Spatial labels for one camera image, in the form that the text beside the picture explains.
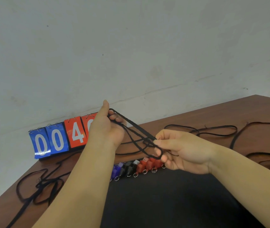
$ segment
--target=right hand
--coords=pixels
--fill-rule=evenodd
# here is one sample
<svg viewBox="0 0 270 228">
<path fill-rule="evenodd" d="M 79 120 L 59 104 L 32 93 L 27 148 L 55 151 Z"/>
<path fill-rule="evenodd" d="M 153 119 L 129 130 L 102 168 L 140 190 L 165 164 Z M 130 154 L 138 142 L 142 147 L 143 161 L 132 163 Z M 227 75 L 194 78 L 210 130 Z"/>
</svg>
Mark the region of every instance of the right hand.
<svg viewBox="0 0 270 228">
<path fill-rule="evenodd" d="M 194 134 L 176 130 L 161 130 L 156 139 L 154 144 L 178 155 L 173 156 L 164 152 L 161 160 L 168 169 L 181 169 L 195 174 L 210 173 L 209 165 L 219 145 Z M 157 155 L 161 154 L 159 149 L 155 148 L 155 151 Z"/>
</svg>

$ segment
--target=white wall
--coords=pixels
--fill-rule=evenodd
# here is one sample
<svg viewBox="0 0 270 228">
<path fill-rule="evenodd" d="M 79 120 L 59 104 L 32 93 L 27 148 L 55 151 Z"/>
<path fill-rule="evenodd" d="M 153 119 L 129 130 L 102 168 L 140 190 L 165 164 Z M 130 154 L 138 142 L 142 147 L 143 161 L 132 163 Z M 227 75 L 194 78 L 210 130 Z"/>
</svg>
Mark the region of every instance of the white wall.
<svg viewBox="0 0 270 228">
<path fill-rule="evenodd" d="M 0 0 L 0 195 L 27 131 L 95 112 L 137 123 L 270 96 L 270 0 Z"/>
</svg>

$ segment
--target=hand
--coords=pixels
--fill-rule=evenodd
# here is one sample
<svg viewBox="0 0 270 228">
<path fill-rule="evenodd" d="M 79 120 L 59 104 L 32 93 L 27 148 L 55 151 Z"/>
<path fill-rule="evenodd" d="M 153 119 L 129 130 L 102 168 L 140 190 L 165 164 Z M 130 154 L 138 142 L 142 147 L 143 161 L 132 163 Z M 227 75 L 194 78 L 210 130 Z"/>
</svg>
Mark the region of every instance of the hand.
<svg viewBox="0 0 270 228">
<path fill-rule="evenodd" d="M 90 126 L 88 143 L 91 143 L 92 141 L 104 141 L 107 144 L 110 143 L 111 145 L 114 145 L 114 148 L 116 149 L 122 142 L 124 129 L 118 124 L 111 122 L 110 119 L 115 119 L 116 122 L 121 122 L 124 125 L 126 125 L 126 121 L 113 111 L 109 111 L 109 108 L 109 103 L 107 100 L 104 100 L 103 106 Z"/>
<path fill-rule="evenodd" d="M 156 139 L 154 144 L 178 155 L 164 152 L 161 160 L 168 169 L 181 169 L 195 174 L 210 173 L 209 164 L 219 145 L 194 134 L 176 130 L 161 130 Z M 157 155 L 161 154 L 159 149 L 155 148 L 155 151 Z"/>
</svg>

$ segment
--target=red number card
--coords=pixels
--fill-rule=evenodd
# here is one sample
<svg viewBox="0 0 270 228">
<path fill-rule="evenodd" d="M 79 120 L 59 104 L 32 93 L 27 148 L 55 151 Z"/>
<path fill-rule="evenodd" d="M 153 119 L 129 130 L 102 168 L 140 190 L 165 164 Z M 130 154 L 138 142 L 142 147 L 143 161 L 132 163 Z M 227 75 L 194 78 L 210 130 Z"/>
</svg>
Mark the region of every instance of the red number card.
<svg viewBox="0 0 270 228">
<path fill-rule="evenodd" d="M 81 117 L 81 120 L 82 120 L 83 126 L 84 126 L 84 131 L 85 131 L 87 138 L 88 138 L 88 132 L 90 130 L 91 123 L 93 122 L 96 115 L 97 115 L 97 113 L 93 113 L 93 114 L 88 114 L 86 116 Z"/>
<path fill-rule="evenodd" d="M 85 135 L 80 116 L 65 120 L 64 125 L 71 148 L 83 146 L 87 143 L 88 138 Z"/>
</svg>

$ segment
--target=forearm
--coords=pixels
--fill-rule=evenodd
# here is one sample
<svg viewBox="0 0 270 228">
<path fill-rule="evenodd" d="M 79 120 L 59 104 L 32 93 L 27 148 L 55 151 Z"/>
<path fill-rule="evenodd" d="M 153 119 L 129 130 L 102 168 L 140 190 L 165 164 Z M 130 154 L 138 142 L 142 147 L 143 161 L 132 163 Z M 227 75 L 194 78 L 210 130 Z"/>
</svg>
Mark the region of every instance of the forearm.
<svg viewBox="0 0 270 228">
<path fill-rule="evenodd" d="M 56 199 L 34 228 L 99 227 L 116 147 L 88 143 Z"/>
<path fill-rule="evenodd" d="M 209 168 L 249 212 L 270 228 L 270 170 L 222 146 Z"/>
</svg>

